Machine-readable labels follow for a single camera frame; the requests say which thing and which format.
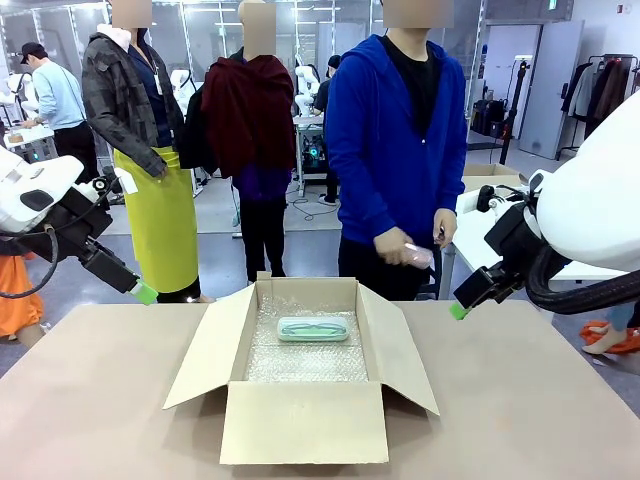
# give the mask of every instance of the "cardboard box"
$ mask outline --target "cardboard box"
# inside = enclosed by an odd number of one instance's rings
[[[244,381],[265,296],[311,310],[355,311],[369,381]],[[226,386],[222,464],[385,463],[389,453],[383,385],[439,414],[398,307],[355,279],[272,279],[261,274],[254,285],[208,307],[163,408]]]
[[[464,167],[462,181],[465,185],[465,192],[478,190],[485,185],[506,185],[508,187],[522,185],[518,172],[500,164],[467,164]]]

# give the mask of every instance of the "bubble wrap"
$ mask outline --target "bubble wrap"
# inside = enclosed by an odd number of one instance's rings
[[[282,317],[344,317],[343,342],[282,342]],[[367,367],[355,312],[311,311],[281,298],[263,297],[251,341],[245,380],[251,382],[366,382]]]

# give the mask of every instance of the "glass partition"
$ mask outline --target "glass partition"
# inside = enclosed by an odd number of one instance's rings
[[[369,0],[336,0],[334,53],[342,55],[369,36],[370,13]]]
[[[218,57],[226,56],[222,9],[232,7],[224,5],[207,3],[184,6],[187,34],[191,46],[193,78],[196,82],[204,82],[204,76],[211,64]]]
[[[304,64],[325,78],[329,57],[343,54],[372,33],[384,35],[380,0],[274,0],[276,3],[276,55],[292,73],[298,53]],[[457,58],[472,82],[477,52],[478,18],[482,0],[456,0],[455,24],[449,29],[433,29],[429,39]],[[235,53],[243,43],[238,19],[238,0],[154,2],[150,39],[169,72],[191,68],[194,81],[204,76],[218,57]],[[80,59],[89,35],[105,21],[104,3],[34,10],[39,18],[38,39],[32,11],[3,15],[4,39],[9,68],[23,71],[19,52],[23,43],[39,40],[52,58],[80,74]]]
[[[180,5],[154,3],[152,19],[151,45],[162,57],[169,75],[173,70],[190,70]]]
[[[78,55],[84,56],[89,45],[89,37],[97,32],[98,25],[107,21],[106,10],[102,3],[87,3],[71,7],[71,20],[76,32]]]
[[[3,18],[4,48],[7,54],[7,67],[10,72],[23,73],[29,69],[20,65],[22,45],[27,42],[37,42],[36,24],[31,11],[4,15]]]
[[[78,46],[71,28],[71,12],[67,7],[37,10],[41,41],[49,58],[77,78],[82,76]]]

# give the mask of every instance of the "hand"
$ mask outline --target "hand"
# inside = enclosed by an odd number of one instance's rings
[[[38,126],[38,122],[36,122],[35,120],[32,120],[30,118],[29,120],[26,120],[26,121],[22,122],[22,126],[24,128],[33,128],[33,127],[37,127]]]
[[[455,212],[448,208],[439,208],[433,219],[433,240],[440,248],[445,248],[453,241],[453,235],[458,229],[458,219]]]
[[[160,175],[158,175],[156,178],[158,180],[164,180],[165,178],[167,178],[167,175],[169,175],[169,167],[165,165],[162,169],[162,172],[160,172]]]
[[[405,243],[413,243],[413,240],[398,227],[393,227],[373,239],[378,255],[389,265],[407,264],[409,259],[405,253]]]

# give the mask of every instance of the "gray plaid jacket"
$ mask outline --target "gray plaid jacket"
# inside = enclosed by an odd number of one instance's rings
[[[174,145],[184,119],[173,96],[164,62],[149,47],[158,67]],[[151,147],[158,145],[158,129],[144,85],[132,60],[117,43],[102,33],[91,36],[82,60],[82,96],[87,120],[113,148],[130,157],[149,175],[160,175],[165,162]]]

